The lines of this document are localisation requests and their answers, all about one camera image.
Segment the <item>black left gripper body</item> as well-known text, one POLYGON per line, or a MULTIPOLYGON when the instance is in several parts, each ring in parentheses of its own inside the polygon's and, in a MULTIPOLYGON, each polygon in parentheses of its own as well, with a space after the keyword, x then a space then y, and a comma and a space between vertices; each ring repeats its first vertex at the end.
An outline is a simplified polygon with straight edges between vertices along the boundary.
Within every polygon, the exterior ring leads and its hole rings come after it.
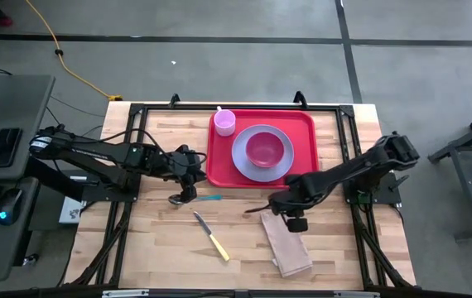
POLYGON ((193 185, 204 181, 205 173, 202 171, 202 165, 205 161, 201 166, 189 166, 184 150, 185 147, 178 147, 175 151, 166 154, 173 175, 184 185, 193 185))

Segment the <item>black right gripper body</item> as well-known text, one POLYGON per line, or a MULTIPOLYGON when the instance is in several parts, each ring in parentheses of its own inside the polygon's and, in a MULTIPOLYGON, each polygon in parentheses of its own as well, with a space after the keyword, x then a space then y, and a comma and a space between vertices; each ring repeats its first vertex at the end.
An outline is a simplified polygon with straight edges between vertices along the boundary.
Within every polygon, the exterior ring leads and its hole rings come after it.
POLYGON ((315 205, 313 199, 304 199, 296 194, 279 194, 275 198, 275 214, 288 217, 302 217, 304 211, 315 205))

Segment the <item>teal-handled metal spoon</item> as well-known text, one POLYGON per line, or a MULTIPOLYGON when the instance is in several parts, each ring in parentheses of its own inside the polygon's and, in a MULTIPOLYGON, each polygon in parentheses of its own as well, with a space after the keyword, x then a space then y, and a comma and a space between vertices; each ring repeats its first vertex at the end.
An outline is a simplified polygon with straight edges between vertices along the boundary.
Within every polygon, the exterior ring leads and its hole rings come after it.
MULTIPOLYGON (((195 200, 206 201, 206 200, 222 200, 222 195, 207 195, 196 197, 195 200)), ((168 198, 168 201, 173 205, 183 205, 183 202, 180 201, 179 195, 172 195, 168 198)))

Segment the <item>beige cloth napkin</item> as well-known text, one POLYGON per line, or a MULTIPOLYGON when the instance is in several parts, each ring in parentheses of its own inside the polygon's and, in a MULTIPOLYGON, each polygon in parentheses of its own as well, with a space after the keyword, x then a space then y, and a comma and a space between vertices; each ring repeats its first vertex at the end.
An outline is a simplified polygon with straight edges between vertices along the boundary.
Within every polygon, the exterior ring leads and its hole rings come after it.
POLYGON ((262 212, 260 219, 273 252, 273 263, 283 278, 294 276, 313 267, 301 235, 289 232, 280 215, 262 212))

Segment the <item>lavender round plate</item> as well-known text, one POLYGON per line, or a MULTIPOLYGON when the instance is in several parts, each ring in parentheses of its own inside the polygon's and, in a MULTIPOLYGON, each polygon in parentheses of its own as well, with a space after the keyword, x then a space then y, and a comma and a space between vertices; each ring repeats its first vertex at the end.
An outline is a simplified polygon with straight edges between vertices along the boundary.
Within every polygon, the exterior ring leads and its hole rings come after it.
POLYGON ((242 130, 233 142, 231 153, 233 164, 237 170, 246 178, 260 183, 268 183, 282 178, 291 169, 295 159, 294 146, 290 138, 279 128, 270 125, 254 125, 242 130), (248 139, 258 132, 270 132, 282 140, 284 156, 274 167, 258 167, 247 158, 246 145, 248 139))

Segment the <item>cream-handled table knife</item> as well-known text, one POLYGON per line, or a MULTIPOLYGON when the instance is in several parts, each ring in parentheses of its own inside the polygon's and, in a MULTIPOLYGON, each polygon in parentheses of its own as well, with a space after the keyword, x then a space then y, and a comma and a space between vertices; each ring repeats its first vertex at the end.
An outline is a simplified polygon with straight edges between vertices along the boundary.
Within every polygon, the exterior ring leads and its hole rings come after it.
POLYGON ((204 221, 204 219, 201 217, 201 215, 198 212, 194 212, 194 216, 198 220, 200 226, 202 229, 206 232, 208 235, 210 241, 214 244, 216 250, 220 254, 220 256, 224 259, 225 262, 228 262, 230 260, 230 256, 228 253, 225 251, 225 249, 221 246, 219 241, 215 238, 215 236, 212 234, 212 231, 209 227, 209 225, 204 221))

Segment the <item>pink plastic cup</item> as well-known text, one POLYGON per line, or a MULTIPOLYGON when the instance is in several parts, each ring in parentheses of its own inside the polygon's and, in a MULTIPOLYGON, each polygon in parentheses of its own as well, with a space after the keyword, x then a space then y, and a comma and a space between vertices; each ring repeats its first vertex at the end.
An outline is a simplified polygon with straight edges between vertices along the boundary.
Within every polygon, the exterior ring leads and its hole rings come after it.
POLYGON ((214 114, 214 128, 217 134, 221 137, 231 136, 235 131, 235 126, 235 114, 229 109, 223 109, 218 106, 214 114))

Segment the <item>magenta plastic bowl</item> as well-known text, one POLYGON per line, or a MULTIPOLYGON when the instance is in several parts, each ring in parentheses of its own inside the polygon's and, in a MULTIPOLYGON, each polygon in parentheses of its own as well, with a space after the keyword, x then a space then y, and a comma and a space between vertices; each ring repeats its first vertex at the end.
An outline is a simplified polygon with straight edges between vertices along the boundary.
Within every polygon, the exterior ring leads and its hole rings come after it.
POLYGON ((270 132, 258 132, 252 135, 246 145, 247 158, 258 167, 276 166, 284 156, 282 140, 270 132))

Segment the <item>red plastic tray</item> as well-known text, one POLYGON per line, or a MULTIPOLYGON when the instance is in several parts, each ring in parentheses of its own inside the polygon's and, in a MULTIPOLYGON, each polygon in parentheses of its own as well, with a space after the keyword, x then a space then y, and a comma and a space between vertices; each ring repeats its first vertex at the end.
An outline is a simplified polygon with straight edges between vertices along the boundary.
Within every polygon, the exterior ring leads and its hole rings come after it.
POLYGON ((286 175, 300 175, 319 170, 315 139, 315 124, 308 113, 272 109, 235 109, 235 131, 231 136, 221 137, 210 119, 207 141, 206 175, 210 184, 224 188, 285 189, 286 175), (270 125, 282 130, 294 146, 293 166, 282 178, 260 183, 243 176, 233 164, 232 145, 239 133, 254 125, 270 125))

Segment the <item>white printed box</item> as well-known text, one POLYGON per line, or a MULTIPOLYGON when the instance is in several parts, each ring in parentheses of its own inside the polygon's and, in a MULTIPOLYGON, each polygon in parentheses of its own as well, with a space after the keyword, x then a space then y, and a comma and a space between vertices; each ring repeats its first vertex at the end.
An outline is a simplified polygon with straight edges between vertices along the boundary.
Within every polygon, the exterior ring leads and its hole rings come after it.
POLYGON ((80 215, 84 207, 87 205, 86 201, 78 201, 68 196, 64 198, 64 203, 58 219, 59 224, 78 224, 80 215))

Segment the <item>black computer mouse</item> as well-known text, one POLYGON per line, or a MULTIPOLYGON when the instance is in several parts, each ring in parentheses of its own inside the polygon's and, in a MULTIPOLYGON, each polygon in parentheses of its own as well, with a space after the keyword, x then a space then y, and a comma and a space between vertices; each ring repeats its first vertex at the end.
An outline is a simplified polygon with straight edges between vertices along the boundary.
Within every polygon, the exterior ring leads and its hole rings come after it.
POLYGON ((1 225, 9 226, 18 220, 23 195, 24 191, 19 188, 11 188, 3 193, 0 198, 1 225))

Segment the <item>black smartphone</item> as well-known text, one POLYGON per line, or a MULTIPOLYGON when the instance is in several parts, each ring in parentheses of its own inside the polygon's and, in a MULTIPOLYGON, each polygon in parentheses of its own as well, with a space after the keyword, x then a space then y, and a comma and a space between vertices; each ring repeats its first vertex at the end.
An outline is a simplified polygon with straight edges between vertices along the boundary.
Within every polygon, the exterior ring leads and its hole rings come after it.
POLYGON ((13 164, 21 136, 22 130, 18 127, 0 130, 0 168, 13 164))

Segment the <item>silver metal bracket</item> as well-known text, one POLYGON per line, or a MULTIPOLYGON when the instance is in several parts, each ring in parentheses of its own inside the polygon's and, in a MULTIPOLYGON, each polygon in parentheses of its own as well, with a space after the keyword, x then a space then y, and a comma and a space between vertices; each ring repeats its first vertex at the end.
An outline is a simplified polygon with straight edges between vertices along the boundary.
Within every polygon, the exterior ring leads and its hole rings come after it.
POLYGON ((334 298, 381 298, 377 292, 370 291, 335 291, 334 298))
POLYGON ((101 298, 146 298, 150 294, 148 289, 127 289, 104 291, 101 298))

